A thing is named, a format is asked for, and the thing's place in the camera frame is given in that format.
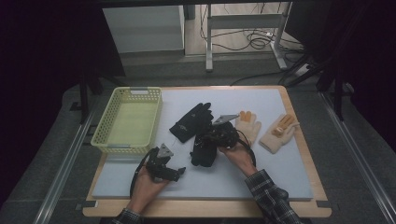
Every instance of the metal frame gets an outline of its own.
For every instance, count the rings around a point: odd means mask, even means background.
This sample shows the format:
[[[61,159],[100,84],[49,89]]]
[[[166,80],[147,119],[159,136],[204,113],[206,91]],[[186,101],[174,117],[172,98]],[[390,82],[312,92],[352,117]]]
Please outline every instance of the metal frame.
[[[207,5],[207,38],[206,38],[206,72],[213,71],[212,30],[219,29],[247,29],[247,28],[278,28],[276,38],[271,41],[279,68],[286,70],[287,66],[283,56],[279,52],[279,42],[285,29],[289,16],[291,2],[287,2],[281,14],[260,15],[220,15],[212,16],[212,6]]]

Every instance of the white board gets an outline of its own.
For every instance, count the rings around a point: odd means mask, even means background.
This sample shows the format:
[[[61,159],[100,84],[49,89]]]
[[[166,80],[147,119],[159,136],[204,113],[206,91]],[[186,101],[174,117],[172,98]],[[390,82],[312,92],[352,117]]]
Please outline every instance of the white board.
[[[184,175],[170,183],[160,198],[211,198],[246,199],[251,193],[245,184],[245,176],[228,159],[218,152],[213,166],[205,168],[191,164],[190,152],[194,137],[181,144],[170,132],[182,116],[198,103],[211,103],[214,119],[220,115],[238,114],[241,110],[257,115],[262,128],[252,149],[257,168],[265,169],[274,182],[290,195],[291,201],[307,201],[313,198],[309,179],[295,139],[292,138],[275,155],[258,144],[269,126],[280,114],[285,114],[280,93],[271,90],[163,90],[163,110],[158,127],[156,146],[165,143],[174,156],[167,167],[187,167]],[[108,155],[92,196],[95,198],[129,197],[129,188],[141,158],[125,155]]]

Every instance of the tan work glove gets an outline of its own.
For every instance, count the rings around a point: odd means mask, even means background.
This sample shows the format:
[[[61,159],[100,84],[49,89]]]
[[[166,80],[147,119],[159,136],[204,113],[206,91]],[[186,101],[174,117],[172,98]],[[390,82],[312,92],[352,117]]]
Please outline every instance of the tan work glove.
[[[261,127],[262,123],[256,121],[256,115],[250,111],[241,111],[235,120],[235,129],[244,134],[244,136],[240,134],[240,138],[245,140],[246,137],[250,145],[256,140]]]
[[[277,153],[283,145],[290,141],[299,124],[292,115],[280,115],[260,139],[260,145],[269,149],[273,154]]]

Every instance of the table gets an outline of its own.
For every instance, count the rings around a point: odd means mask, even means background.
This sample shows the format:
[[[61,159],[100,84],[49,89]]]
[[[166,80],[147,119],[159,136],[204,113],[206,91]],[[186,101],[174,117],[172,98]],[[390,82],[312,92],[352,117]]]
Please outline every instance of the table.
[[[248,89],[277,89],[288,113],[295,116],[290,98],[284,87],[255,86],[255,87],[178,87],[163,88],[164,90],[248,90]],[[308,146],[301,129],[295,132],[297,146],[304,162],[314,194],[309,202],[290,202],[291,207],[300,217],[328,217],[332,209],[327,204],[327,196],[321,185],[318,172],[312,160]],[[96,170],[95,177],[87,196],[87,201],[95,201],[95,206],[84,207],[83,214],[87,217],[115,217],[129,202],[128,199],[100,199],[92,197],[92,191],[106,160],[103,154]],[[145,210],[144,217],[261,217],[262,212],[253,200],[169,200],[157,199]]]

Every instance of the wall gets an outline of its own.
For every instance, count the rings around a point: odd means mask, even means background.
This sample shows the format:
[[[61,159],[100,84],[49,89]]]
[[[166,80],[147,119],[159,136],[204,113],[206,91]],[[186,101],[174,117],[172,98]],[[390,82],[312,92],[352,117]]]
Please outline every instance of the wall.
[[[119,53],[184,49],[183,6],[103,11]]]

